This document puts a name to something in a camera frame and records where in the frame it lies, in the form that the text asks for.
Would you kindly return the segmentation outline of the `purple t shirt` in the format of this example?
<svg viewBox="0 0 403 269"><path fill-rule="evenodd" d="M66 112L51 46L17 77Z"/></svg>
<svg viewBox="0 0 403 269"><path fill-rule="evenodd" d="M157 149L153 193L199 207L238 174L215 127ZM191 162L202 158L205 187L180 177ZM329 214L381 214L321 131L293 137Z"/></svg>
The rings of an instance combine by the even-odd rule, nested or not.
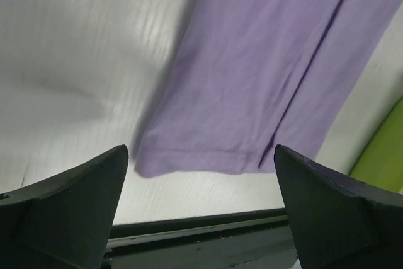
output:
<svg viewBox="0 0 403 269"><path fill-rule="evenodd" d="M316 157L402 0L198 0L140 141L145 178Z"/></svg>

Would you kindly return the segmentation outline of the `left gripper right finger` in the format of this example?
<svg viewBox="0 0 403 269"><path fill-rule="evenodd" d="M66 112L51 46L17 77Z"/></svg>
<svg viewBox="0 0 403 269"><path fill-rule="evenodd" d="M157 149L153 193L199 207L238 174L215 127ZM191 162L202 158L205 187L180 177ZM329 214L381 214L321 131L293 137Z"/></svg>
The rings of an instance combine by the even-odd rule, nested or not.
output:
<svg viewBox="0 0 403 269"><path fill-rule="evenodd" d="M276 175L302 268L402 268L402 195L278 145Z"/></svg>

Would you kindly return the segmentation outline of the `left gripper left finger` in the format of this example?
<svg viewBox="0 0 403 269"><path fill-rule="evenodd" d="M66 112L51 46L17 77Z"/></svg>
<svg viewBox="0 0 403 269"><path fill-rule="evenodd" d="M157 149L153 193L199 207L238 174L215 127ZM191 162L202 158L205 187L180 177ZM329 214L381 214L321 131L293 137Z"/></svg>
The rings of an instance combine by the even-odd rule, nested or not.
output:
<svg viewBox="0 0 403 269"><path fill-rule="evenodd" d="M1 194L1 268L100 268L127 168L120 145Z"/></svg>

